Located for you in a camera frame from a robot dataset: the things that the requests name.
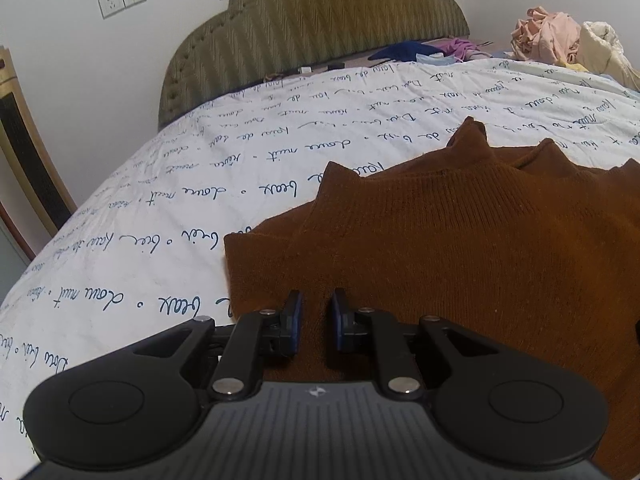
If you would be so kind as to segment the brown knit sweater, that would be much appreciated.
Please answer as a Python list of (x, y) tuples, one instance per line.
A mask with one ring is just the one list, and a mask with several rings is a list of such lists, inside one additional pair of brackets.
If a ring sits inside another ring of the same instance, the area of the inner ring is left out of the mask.
[(324, 170), (316, 198), (224, 240), (235, 315), (303, 296), (281, 380), (333, 380), (324, 308), (411, 323), (431, 313), (582, 375), (608, 400), (597, 463), (639, 470), (639, 165), (571, 162), (551, 140), (493, 148), (467, 119), (439, 151), (360, 177)]

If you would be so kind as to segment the pink clothes pile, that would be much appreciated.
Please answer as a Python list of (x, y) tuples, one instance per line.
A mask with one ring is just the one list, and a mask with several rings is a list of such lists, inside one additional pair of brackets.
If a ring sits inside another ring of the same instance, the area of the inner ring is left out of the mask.
[(541, 6), (527, 10), (511, 32), (514, 58), (550, 65), (574, 64), (580, 39), (580, 26), (565, 12), (548, 12)]

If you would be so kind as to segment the cream clothes pile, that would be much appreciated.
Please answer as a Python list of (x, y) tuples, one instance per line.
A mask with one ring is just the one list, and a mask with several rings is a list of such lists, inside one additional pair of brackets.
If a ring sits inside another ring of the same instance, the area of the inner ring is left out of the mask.
[(639, 72), (626, 58), (615, 29), (607, 22), (583, 22), (576, 60), (594, 74), (605, 74), (639, 91)]

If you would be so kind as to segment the white bedsheet with blue script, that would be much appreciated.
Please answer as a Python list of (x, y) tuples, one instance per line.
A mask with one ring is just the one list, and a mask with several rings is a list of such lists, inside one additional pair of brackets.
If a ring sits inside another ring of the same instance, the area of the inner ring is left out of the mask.
[(209, 101), (140, 148), (44, 246), (1, 306), (1, 474), (37, 465), (35, 386), (179, 322), (231, 321), (224, 237), (312, 200), (328, 162), (361, 177), (446, 145), (465, 117), (495, 146), (544, 139), (608, 169), (639, 155), (639, 96), (614, 80), (485, 58), (385, 63)]

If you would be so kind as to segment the dark blue garment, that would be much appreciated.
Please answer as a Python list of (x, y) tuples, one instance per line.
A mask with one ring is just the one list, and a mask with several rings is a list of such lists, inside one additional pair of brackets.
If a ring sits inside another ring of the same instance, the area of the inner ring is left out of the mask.
[(419, 41), (403, 41), (399, 44), (391, 44), (368, 57), (369, 61), (391, 60), (399, 62), (416, 62), (418, 55), (430, 56), (443, 54), (444, 51), (430, 44), (422, 44)]

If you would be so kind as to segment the light blue garment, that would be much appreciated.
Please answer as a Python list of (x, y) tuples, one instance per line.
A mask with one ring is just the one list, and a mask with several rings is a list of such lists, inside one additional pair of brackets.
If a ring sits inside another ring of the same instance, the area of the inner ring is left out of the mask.
[(458, 60), (453, 55), (424, 55), (417, 54), (416, 62), (431, 66), (449, 66), (454, 65), (458, 62)]

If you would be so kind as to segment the olive green upholstered headboard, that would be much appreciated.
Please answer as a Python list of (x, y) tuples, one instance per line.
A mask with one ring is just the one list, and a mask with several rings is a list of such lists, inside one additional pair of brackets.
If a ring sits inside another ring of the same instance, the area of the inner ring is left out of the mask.
[(172, 56), (157, 125), (294, 68), (469, 32), (456, 0), (229, 0)]

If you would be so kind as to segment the purple garment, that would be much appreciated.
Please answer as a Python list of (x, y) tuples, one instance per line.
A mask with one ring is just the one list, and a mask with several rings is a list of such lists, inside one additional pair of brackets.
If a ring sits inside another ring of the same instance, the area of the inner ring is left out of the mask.
[(491, 54), (483, 51), (473, 41), (464, 38), (450, 38), (445, 40), (439, 49), (446, 56), (452, 56), (457, 62), (469, 62), (480, 58), (490, 58)]

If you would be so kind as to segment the gold tower fan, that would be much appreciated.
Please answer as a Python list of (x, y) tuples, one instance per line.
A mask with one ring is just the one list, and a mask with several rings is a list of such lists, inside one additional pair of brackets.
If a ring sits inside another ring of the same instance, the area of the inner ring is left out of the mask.
[(51, 236), (77, 206), (43, 144), (8, 48), (1, 48), (1, 149), (36, 216)]

